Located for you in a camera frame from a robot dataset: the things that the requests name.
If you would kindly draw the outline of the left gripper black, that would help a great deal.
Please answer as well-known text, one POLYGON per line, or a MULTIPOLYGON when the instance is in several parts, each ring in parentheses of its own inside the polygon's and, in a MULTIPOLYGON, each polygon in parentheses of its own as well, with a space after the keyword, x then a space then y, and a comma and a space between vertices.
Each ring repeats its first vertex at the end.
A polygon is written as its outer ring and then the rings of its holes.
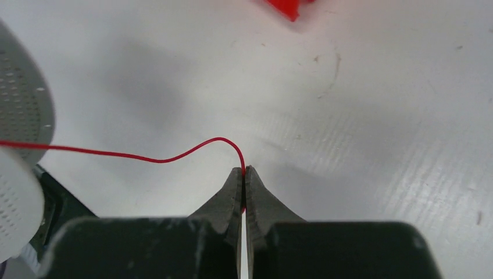
POLYGON ((33 171, 41 184, 45 205, 41 225, 30 244, 35 250, 44 251, 65 223, 79 217, 94 217, 95 214, 40 165, 36 165, 33 171))

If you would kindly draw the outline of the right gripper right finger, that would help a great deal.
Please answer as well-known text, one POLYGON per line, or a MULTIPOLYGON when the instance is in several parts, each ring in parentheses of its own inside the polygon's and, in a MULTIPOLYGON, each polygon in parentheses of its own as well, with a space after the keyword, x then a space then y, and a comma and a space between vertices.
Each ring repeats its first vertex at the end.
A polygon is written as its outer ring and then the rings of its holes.
POLYGON ((274 224, 305 221, 265 187, 252 166, 248 166, 245 173, 245 209, 249 251, 266 247, 266 236, 274 224))

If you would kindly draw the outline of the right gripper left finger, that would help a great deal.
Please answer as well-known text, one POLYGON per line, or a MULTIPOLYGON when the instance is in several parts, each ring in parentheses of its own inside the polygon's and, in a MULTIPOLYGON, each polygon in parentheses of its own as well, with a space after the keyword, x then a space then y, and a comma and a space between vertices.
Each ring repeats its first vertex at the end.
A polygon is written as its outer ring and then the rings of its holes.
POLYGON ((223 186, 201 207, 189 215, 210 222, 216 233, 235 251, 241 249, 242 169, 233 168, 223 186))

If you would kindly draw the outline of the white translucent cable spool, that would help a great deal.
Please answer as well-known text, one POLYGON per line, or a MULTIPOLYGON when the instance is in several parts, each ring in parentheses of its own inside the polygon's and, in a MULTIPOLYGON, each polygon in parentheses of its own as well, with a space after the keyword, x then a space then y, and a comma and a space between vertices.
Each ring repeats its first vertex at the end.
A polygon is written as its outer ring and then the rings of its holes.
MULTIPOLYGON (((1 140, 50 144, 55 110, 34 59, 1 23, 1 140)), ((1 146, 1 261, 17 256, 35 236, 45 198, 34 174, 44 150, 1 146)))

